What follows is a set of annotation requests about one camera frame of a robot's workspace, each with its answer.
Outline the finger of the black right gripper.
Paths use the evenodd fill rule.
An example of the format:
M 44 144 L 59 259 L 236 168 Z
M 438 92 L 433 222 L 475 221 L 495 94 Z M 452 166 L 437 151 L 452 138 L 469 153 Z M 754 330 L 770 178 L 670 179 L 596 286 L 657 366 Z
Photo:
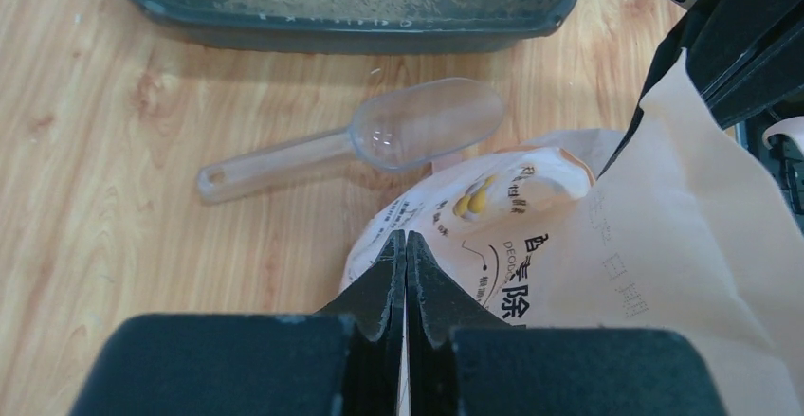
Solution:
M 719 126 L 748 121 L 749 152 L 773 175 L 790 174 L 791 158 L 759 150 L 758 127 L 770 113 L 803 110 L 803 0 L 697 0 L 659 44 L 643 89 L 682 52 Z

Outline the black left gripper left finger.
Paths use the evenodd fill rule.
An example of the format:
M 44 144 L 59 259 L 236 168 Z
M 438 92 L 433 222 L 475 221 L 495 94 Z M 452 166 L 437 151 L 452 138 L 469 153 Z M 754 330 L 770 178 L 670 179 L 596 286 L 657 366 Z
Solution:
M 406 238 L 312 314 L 143 314 L 105 342 L 74 415 L 394 415 Z

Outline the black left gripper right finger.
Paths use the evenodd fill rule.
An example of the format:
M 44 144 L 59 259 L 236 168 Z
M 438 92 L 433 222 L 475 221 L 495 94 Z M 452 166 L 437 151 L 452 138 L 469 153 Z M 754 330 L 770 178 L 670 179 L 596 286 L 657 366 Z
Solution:
M 492 315 L 407 238 L 413 415 L 722 415 L 689 341 L 644 328 L 522 328 Z

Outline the pink cat litter bag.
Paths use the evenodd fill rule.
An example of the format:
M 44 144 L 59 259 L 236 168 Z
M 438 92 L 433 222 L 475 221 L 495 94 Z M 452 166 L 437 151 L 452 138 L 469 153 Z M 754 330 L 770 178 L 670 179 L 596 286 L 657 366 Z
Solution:
M 681 54 L 635 132 L 552 132 L 439 170 L 376 214 L 342 285 L 398 229 L 494 316 L 658 327 L 703 355 L 732 415 L 803 411 L 803 236 L 715 122 Z

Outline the clear plastic scoop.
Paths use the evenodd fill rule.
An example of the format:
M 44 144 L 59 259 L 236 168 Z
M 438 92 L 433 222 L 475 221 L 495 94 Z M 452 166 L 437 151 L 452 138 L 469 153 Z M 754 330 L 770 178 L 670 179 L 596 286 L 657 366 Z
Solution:
M 406 172 L 486 139 L 504 114 L 500 95 L 485 83 L 429 81 L 363 102 L 345 127 L 203 167 L 196 188 L 204 201 L 222 203 L 352 159 Z

